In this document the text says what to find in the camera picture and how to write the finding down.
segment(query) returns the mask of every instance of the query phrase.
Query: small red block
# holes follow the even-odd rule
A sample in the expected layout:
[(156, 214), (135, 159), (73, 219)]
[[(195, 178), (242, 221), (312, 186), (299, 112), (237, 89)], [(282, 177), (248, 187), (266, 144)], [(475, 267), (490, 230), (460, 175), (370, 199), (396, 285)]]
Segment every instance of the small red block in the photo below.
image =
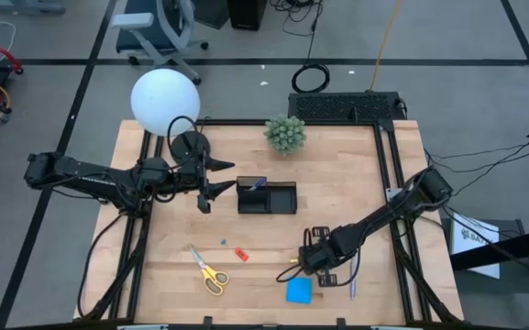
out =
[(244, 261), (248, 261), (249, 255), (248, 253), (244, 252), (243, 249), (236, 247), (236, 254), (238, 257), (240, 257)]

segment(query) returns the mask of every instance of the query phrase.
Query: yellow scissors handle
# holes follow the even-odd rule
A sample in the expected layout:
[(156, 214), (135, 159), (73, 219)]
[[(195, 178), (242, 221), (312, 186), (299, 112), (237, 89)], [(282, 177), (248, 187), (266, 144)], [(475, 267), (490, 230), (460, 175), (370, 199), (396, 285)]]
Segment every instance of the yellow scissors handle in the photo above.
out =
[(219, 285), (226, 285), (229, 282), (229, 276), (227, 276), (227, 274), (225, 274), (223, 271), (215, 271), (209, 266), (206, 266), (206, 271)]
[(212, 278), (208, 270), (201, 269), (201, 271), (203, 272), (203, 277), (204, 277), (203, 284), (205, 285), (205, 288), (207, 288), (207, 290), (213, 295), (221, 295), (224, 292), (224, 288), (221, 285), (219, 285), (214, 280), (214, 278)]

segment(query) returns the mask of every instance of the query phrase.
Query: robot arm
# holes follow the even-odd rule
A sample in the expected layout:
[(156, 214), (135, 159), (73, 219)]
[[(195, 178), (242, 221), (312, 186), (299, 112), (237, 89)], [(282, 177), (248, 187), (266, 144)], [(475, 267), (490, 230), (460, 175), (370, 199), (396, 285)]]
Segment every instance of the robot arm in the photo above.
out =
[(422, 170), (390, 202), (358, 223), (339, 226), (331, 232), (326, 226), (314, 227), (312, 236), (318, 237), (314, 244), (310, 237), (306, 243), (308, 229), (305, 230), (305, 244), (299, 247), (299, 266), (307, 275), (318, 274), (320, 286), (337, 286), (336, 275), (330, 275), (329, 270), (354, 257), (366, 237), (392, 221), (414, 219), (424, 211), (437, 210), (449, 200), (451, 193), (451, 187), (437, 170)]
[(201, 151), (195, 159), (185, 162), (176, 171), (162, 158), (142, 160), (129, 170), (78, 161), (58, 153), (44, 152), (30, 155), (24, 179), (33, 189), (66, 187), (111, 202), (121, 211), (135, 215), (141, 211), (142, 202), (152, 196), (173, 196), (198, 190), (198, 208), (210, 213), (208, 201), (213, 201), (235, 181), (211, 184), (206, 171), (220, 171), (233, 167), (230, 162), (211, 159)]

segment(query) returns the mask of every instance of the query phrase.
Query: pen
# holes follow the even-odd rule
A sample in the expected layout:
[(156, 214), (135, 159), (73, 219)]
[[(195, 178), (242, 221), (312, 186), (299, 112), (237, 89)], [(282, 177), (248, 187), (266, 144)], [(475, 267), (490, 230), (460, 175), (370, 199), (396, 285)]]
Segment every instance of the pen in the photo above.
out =
[[(349, 264), (349, 276), (354, 276), (354, 272), (356, 271), (356, 265), (358, 263), (358, 258), (358, 253), (356, 253), (351, 259), (351, 262)], [(354, 298), (356, 298), (356, 278), (354, 278), (354, 280), (349, 283), (349, 299), (354, 300)]]
[(248, 189), (248, 191), (249, 192), (255, 191), (256, 188), (260, 187), (264, 183), (266, 183), (266, 178), (262, 178), (262, 179), (258, 180), (258, 182), (254, 183), (254, 185), (252, 187), (250, 187), (250, 189)]

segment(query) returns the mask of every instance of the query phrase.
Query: wooden tabletop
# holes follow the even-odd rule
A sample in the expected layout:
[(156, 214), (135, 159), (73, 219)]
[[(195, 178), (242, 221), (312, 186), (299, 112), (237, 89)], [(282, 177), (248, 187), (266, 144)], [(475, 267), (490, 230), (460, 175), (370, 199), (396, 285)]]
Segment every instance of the wooden tabletop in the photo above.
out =
[[(419, 129), (414, 121), (395, 122), (395, 127), (404, 177), (409, 178), (426, 166)], [(338, 317), (344, 317), (348, 325), (403, 325), (388, 227), (370, 236), (361, 249), (358, 293), (353, 301), (349, 287), (320, 289), (314, 279), (310, 305), (286, 302), (286, 284), (275, 281), (292, 265), (289, 260), (297, 257), (305, 228), (356, 223), (384, 205), (372, 128), (308, 126), (304, 148), (288, 157), (271, 150), (262, 135), (264, 130), (264, 126), (206, 126), (212, 156), (236, 163), (235, 168), (209, 172), (209, 180), (254, 175), (267, 176), (270, 182), (296, 181), (297, 214), (238, 214), (235, 187), (211, 202), (211, 214), (196, 208), (196, 192), (177, 195), (171, 203), (155, 203), (136, 322), (200, 324), (204, 316), (213, 316), (215, 324), (334, 325)], [(132, 167), (142, 136), (136, 121), (122, 122), (111, 166)], [(386, 135), (384, 143), (391, 164)], [(166, 156), (166, 145), (162, 154), (174, 164)], [(390, 178), (393, 182), (392, 169)], [(95, 235), (115, 216), (113, 206), (102, 206)], [(438, 214), (425, 216), (439, 221)], [(124, 219), (107, 232), (93, 253), (83, 293), (85, 311), (116, 275), (125, 225)], [(441, 228), (422, 220), (414, 227), (425, 279), (448, 309), (462, 318)], [(207, 292), (189, 244), (208, 265), (229, 274), (223, 295)], [(236, 256), (236, 247), (249, 254), (248, 262)], [(335, 273), (339, 281), (345, 281), (349, 262)], [(409, 283), (414, 317), (420, 319), (416, 289), (412, 280)], [(129, 283), (124, 288), (124, 293), (128, 292)], [(125, 307), (122, 300), (122, 315)]]

